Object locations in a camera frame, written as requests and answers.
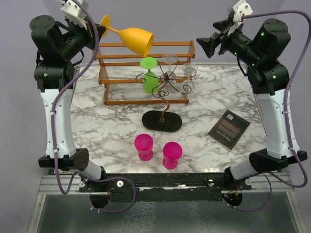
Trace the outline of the green plastic wine glass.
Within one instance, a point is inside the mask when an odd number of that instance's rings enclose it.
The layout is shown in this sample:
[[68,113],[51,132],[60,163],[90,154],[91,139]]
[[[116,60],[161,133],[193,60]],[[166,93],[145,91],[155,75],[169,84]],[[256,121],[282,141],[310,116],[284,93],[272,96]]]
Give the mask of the green plastic wine glass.
[[146,94],[156,94],[159,89],[159,79],[151,69],[157,66],[157,60],[153,57],[145,57],[140,61],[140,66],[147,70],[143,76],[143,91]]

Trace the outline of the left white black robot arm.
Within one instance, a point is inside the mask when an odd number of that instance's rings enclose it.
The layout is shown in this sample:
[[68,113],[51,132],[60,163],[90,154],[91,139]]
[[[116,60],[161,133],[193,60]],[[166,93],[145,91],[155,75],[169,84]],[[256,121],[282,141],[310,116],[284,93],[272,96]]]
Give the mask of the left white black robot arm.
[[90,185],[100,192],[106,189],[103,168],[91,162],[88,149],[76,148],[71,129],[70,108],[77,78],[72,58],[83,48],[95,50],[105,27],[91,24],[86,28],[68,19],[67,25],[52,16],[36,16],[30,22],[31,37],[37,46],[34,77],[45,108],[47,147],[39,158],[40,167],[55,171],[77,172],[91,179]]

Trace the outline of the orange plastic wine glass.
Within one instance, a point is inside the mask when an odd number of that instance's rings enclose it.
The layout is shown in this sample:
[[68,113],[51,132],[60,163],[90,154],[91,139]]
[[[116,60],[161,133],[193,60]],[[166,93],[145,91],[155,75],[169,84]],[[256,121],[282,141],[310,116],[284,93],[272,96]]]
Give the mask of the orange plastic wine glass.
[[110,26],[109,15],[105,15],[102,18],[100,25],[106,27],[108,31],[116,33],[124,45],[135,54],[143,58],[149,54],[154,41],[154,34],[152,32],[140,28],[113,29]]

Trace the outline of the frosted clear wine glass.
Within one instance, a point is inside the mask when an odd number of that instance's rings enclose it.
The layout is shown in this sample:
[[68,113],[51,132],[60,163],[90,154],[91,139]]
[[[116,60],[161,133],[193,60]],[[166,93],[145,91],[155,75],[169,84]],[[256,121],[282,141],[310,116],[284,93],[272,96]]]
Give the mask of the frosted clear wine glass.
[[182,65],[181,69],[188,77],[182,82],[180,93],[184,99],[191,99],[195,90],[195,84],[191,78],[197,75],[198,67],[194,63],[186,63]]

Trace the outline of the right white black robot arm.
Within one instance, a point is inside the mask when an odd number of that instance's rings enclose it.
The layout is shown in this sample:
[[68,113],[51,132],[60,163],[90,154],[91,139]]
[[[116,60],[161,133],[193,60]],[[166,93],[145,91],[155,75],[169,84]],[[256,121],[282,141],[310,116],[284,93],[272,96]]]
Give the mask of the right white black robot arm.
[[211,37],[196,39],[206,56],[211,58],[217,47],[219,55],[232,53],[246,64],[246,77],[251,84],[259,114],[267,136],[267,147],[253,152],[239,164],[225,169],[224,186],[234,190],[241,179],[257,173],[278,171],[288,165],[307,159],[294,136],[290,116],[287,68],[278,61],[291,36],[287,25],[275,18],[267,19],[254,39],[243,34],[240,25],[230,32],[233,22],[226,19],[213,23],[219,30]]

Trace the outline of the metal wine glass rack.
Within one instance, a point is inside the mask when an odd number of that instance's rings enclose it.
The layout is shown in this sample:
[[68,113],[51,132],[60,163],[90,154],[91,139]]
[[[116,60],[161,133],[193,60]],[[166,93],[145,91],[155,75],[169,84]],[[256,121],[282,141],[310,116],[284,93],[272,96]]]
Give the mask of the metal wine glass rack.
[[[175,70],[179,66],[179,59],[178,62],[173,63],[171,65],[172,71],[175,73]],[[180,88],[177,88],[175,85],[171,84],[169,79],[169,75],[163,71],[163,68],[160,62],[157,60],[157,66],[152,68],[151,71],[157,76],[159,79],[159,89],[156,94],[150,94],[154,98],[160,101],[159,106],[163,108],[162,111],[158,110],[151,110],[143,114],[142,116],[142,124],[146,129],[153,130],[153,131],[160,131],[160,132],[169,132],[174,133],[178,131],[182,126],[182,118],[180,115],[170,112],[170,102],[166,99],[166,97],[170,94],[169,89],[173,89],[177,93],[180,93]],[[141,80],[143,84],[143,76],[145,73],[140,73],[136,76],[136,81]],[[181,78],[177,78],[176,75],[176,82],[181,80]]]

